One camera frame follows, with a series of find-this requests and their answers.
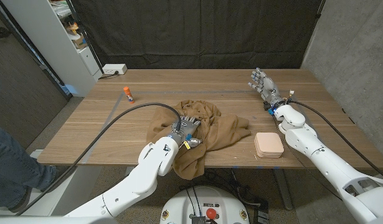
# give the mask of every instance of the table leg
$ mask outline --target table leg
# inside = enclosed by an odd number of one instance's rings
[[[285,209],[288,211],[293,210],[290,190],[288,189],[288,184],[285,179],[285,174],[283,169],[273,169],[274,177],[276,178],[277,187],[280,191],[281,198],[283,199],[283,204]]]

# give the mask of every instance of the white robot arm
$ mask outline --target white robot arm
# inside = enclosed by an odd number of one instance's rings
[[[110,190],[83,204],[66,217],[116,217],[134,203],[150,196],[157,187],[157,175],[166,175],[174,157],[182,144],[197,146],[201,140],[192,139],[191,135],[200,125],[200,121],[188,116],[181,117],[181,128],[175,130],[172,125],[168,136],[149,143],[141,151],[138,165],[129,176]]]
[[[278,127],[285,134],[288,145],[313,162],[336,189],[353,217],[359,223],[383,217],[383,179],[358,172],[326,147],[317,138],[316,131],[305,123],[305,117],[285,104],[274,82],[263,71],[257,68],[252,78],[257,86],[249,85],[261,93],[270,104],[270,111],[282,121]]]

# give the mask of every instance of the yellow tag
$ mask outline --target yellow tag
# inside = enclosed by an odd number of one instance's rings
[[[183,142],[187,149],[191,149],[190,145],[187,143],[187,141]]]

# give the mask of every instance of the wooden table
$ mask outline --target wooden table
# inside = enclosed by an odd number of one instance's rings
[[[295,98],[320,111],[368,159],[383,169],[383,155],[372,145],[364,133],[349,119],[325,88],[307,70],[265,70],[278,85],[283,96],[290,89]],[[125,75],[100,80],[79,104],[53,140],[38,157],[50,165],[69,165],[100,132],[123,87],[129,86],[135,104],[123,97],[112,118],[122,111],[147,102],[176,105],[182,100],[205,100],[215,104],[222,114],[236,114],[247,118],[252,135],[234,145],[206,154],[206,167],[243,168],[302,168],[285,146],[279,159],[262,159],[256,155],[253,138],[257,132],[276,132],[272,117],[263,110],[263,100],[247,83],[252,81],[247,70],[128,70]],[[141,108],[118,120],[97,142],[90,157],[81,160],[86,165],[137,165],[140,151],[146,145],[146,132],[155,107]],[[357,169],[367,169],[364,162],[317,115],[303,109],[308,120],[330,149]],[[299,152],[308,166],[312,163]]]

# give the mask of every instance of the black curtain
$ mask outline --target black curtain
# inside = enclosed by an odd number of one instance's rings
[[[321,0],[73,0],[102,65],[299,68]]]

